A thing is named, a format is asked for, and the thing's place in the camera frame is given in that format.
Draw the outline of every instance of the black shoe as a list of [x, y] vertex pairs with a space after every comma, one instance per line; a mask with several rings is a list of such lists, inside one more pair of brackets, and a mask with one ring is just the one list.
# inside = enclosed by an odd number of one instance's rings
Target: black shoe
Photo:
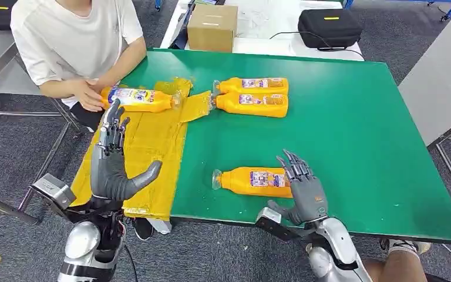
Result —
[[154, 228], [151, 223], [149, 223], [148, 219], [137, 217], [132, 220], [132, 226], [136, 231], [137, 238], [143, 241], [146, 241], [153, 235]]

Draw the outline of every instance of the black cable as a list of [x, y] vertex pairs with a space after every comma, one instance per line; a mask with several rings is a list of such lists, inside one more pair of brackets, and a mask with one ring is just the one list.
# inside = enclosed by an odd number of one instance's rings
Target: black cable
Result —
[[310, 34], [310, 35], [313, 35], [313, 36], [319, 38], [319, 39], [322, 40], [322, 42], [323, 42], [324, 44], [326, 44], [326, 46], [329, 48], [328, 50], [319, 50], [319, 51], [323, 51], [323, 52], [350, 51], [350, 52], [353, 52], [353, 53], [358, 54], [360, 57], [362, 57], [362, 59], [364, 59], [364, 56], [363, 56], [361, 53], [359, 53], [359, 52], [357, 52], [357, 51], [355, 51], [355, 50], [350, 50], [350, 49], [338, 49], [338, 48], [332, 47], [331, 45], [328, 44], [328, 42], [326, 41], [326, 39], [325, 39], [324, 37], [322, 37], [322, 36], [320, 36], [320, 35], [317, 35], [317, 34], [315, 34], [315, 33], [313, 33], [313, 32], [310, 32], [310, 31], [287, 31], [287, 32], [278, 32], [278, 33], [274, 34], [273, 36], [271, 36], [269, 39], [272, 39], [272, 38], [274, 38], [276, 35], [279, 35], [279, 34], [288, 34], [288, 33], [308, 33], [308, 34]]
[[125, 249], [125, 251], [129, 255], [130, 263], [132, 263], [132, 270], [134, 271], [134, 277], [136, 278], [136, 282], [139, 282], [137, 280], [136, 265], [134, 264], [134, 260], [132, 260], [132, 255], [130, 254], [129, 248], [127, 247], [127, 245], [123, 245], [123, 248]]
[[360, 280], [361, 282], [364, 282], [364, 281], [362, 281], [362, 278], [359, 276], [359, 274], [357, 274], [357, 271], [355, 271], [355, 269], [353, 269], [353, 271], [354, 271], [355, 275], [357, 275], [357, 277], [359, 277], [359, 280]]
[[442, 9], [440, 9], [440, 6], [437, 6], [438, 10], [440, 10], [440, 12], [444, 13], [445, 15], [447, 15], [447, 12], [444, 12]]

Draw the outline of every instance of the cardboard box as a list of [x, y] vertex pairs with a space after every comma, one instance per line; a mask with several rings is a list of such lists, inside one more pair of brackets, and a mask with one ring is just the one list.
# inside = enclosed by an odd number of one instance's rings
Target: cardboard box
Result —
[[194, 50], [232, 52], [238, 7], [198, 4], [187, 25], [189, 47]]

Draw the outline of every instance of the gray carpet floor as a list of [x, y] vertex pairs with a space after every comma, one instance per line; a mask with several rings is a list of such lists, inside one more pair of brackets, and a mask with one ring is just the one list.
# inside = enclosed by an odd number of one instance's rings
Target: gray carpet floor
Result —
[[[176, 0], [163, 1], [156, 12], [151, 0], [135, 0], [149, 47], [159, 46]], [[352, 10], [365, 27], [360, 46], [368, 61], [386, 62], [396, 80], [410, 71], [438, 36], [441, 11], [424, 2], [356, 0]], [[0, 95], [0, 110], [53, 110], [43, 97]], [[32, 183], [63, 121], [58, 118], [0, 117], [0, 199], [17, 206]], [[91, 135], [74, 138], [68, 131], [48, 172], [71, 183]], [[451, 157], [451, 142], [445, 143]], [[437, 151], [431, 156], [451, 194], [451, 176]], [[29, 226], [0, 213], [0, 282], [55, 281], [72, 225], [45, 209], [35, 198], [29, 208], [43, 218]], [[384, 259], [377, 239], [354, 238], [364, 258]], [[128, 246], [139, 281], [313, 281], [306, 241], [284, 243], [262, 230], [220, 224], [182, 223], [167, 235], [139, 241], [129, 227]], [[434, 244], [422, 256], [425, 270], [451, 281], [451, 254]], [[113, 281], [133, 281], [123, 253]]]

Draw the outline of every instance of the white t-shirt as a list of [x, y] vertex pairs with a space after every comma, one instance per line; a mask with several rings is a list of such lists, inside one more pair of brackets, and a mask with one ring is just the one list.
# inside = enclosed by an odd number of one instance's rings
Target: white t-shirt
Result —
[[[33, 82], [97, 79], [143, 36], [132, 0], [92, 0], [86, 17], [55, 0], [18, 0], [11, 31]], [[75, 97], [62, 99], [70, 108]]]

